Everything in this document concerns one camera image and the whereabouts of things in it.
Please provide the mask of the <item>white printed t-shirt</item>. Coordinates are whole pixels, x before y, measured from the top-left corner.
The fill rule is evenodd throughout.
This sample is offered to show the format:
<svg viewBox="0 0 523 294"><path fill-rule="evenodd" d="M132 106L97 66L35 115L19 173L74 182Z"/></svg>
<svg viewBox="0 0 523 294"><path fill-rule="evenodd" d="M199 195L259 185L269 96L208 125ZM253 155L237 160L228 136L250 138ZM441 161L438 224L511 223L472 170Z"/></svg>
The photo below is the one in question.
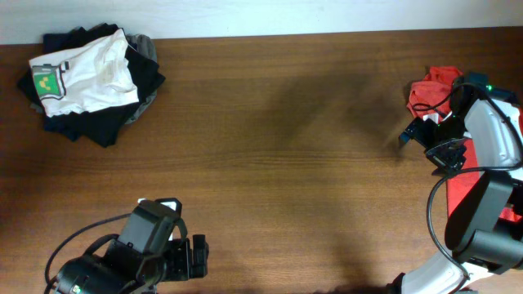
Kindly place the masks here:
<svg viewBox="0 0 523 294"><path fill-rule="evenodd" d="M57 51L29 61L44 113L49 117L93 113L136 103L122 29L82 47Z"/></svg>

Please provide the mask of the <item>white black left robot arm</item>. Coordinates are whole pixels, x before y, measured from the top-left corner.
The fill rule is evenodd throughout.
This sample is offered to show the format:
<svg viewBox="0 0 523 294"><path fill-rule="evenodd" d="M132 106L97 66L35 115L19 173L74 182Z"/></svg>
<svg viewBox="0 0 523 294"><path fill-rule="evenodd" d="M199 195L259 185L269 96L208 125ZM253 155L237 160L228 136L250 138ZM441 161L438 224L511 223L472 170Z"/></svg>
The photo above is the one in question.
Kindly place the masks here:
<svg viewBox="0 0 523 294"><path fill-rule="evenodd" d="M75 232L59 248L99 225L126 219L120 234L107 234L84 253L67 261L55 277L50 256L44 275L45 293L141 294L156 293L159 283L183 282L208 274L209 246L203 234L188 237L176 198L140 199L130 213L98 221Z"/></svg>

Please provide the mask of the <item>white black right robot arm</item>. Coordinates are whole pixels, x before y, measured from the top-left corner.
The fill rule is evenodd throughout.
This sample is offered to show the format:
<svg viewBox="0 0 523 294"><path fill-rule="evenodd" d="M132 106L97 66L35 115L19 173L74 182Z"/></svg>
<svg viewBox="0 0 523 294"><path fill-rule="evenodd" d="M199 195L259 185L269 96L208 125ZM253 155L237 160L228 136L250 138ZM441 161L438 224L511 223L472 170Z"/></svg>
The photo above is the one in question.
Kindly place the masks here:
<svg viewBox="0 0 523 294"><path fill-rule="evenodd" d="M440 179L427 199L427 228L437 253L399 274L388 293L467 293L471 283L522 268L522 105L516 93L495 87L482 73L456 77L440 121L415 118L400 134L414 140ZM438 189L467 174L479 178L450 210L445 239L433 227Z"/></svg>

